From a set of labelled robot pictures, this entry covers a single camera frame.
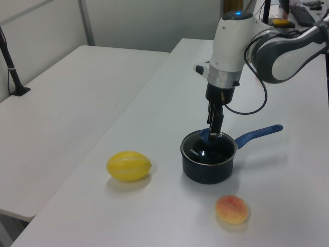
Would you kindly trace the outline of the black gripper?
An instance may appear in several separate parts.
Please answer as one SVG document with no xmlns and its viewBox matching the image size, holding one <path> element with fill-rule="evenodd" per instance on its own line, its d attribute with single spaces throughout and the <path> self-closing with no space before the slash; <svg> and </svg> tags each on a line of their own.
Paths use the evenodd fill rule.
<svg viewBox="0 0 329 247">
<path fill-rule="evenodd" d="M 206 99 L 208 103 L 207 124 L 210 125 L 210 140 L 215 140 L 221 132 L 224 119 L 223 107 L 233 99 L 235 88 L 222 89 L 207 83 Z"/>
</svg>

